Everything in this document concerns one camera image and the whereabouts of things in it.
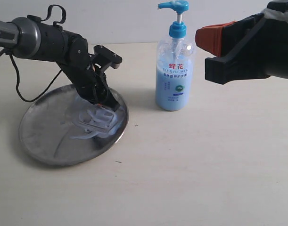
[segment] stainless steel plate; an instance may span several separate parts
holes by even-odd
[[[123,135],[129,112],[123,98],[113,89],[114,97],[125,109],[121,127],[107,138],[71,139],[79,127],[65,116],[77,92],[73,85],[55,89],[27,110],[19,127],[19,138],[25,151],[48,165],[74,165],[93,159],[111,148]]]

